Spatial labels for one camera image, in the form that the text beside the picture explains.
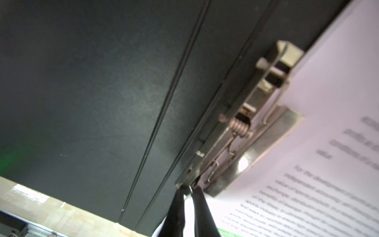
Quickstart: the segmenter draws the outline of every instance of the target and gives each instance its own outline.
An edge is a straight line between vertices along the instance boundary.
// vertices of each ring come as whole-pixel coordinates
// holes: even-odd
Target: coil spring
[[[231,118],[229,128],[240,137],[251,137],[253,132],[249,130],[250,126],[239,119]]]

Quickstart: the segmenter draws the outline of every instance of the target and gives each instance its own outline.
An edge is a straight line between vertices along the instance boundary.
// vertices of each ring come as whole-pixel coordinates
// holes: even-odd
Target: clipboard clip
[[[176,186],[200,186],[216,196],[302,121],[278,102],[290,86],[291,69],[304,52],[288,41],[255,64],[251,86],[219,115],[219,122],[194,154]]]

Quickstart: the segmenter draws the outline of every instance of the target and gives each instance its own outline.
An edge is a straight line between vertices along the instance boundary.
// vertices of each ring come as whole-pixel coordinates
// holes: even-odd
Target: clipboard
[[[258,83],[247,86],[228,111],[219,115],[218,124],[176,181],[177,187],[201,187],[217,196],[304,119],[278,105],[290,86],[291,69],[303,55],[294,44],[277,41],[256,62],[259,70],[251,81]]]

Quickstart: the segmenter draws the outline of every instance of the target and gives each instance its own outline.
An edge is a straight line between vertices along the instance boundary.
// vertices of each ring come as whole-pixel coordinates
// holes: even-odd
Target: dark gray surface
[[[226,75],[223,109],[277,40],[309,48],[346,2],[214,1],[121,224],[135,228]],[[0,2],[0,175],[117,221],[201,4]],[[201,143],[136,231],[165,216]]]
[[[1,175],[117,221],[201,4],[2,2]]]

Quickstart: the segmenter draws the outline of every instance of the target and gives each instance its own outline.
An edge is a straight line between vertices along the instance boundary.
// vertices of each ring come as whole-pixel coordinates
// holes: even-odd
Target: white paper
[[[379,1],[354,1],[295,67],[281,100],[304,122],[208,200],[218,228],[379,236],[378,42]]]

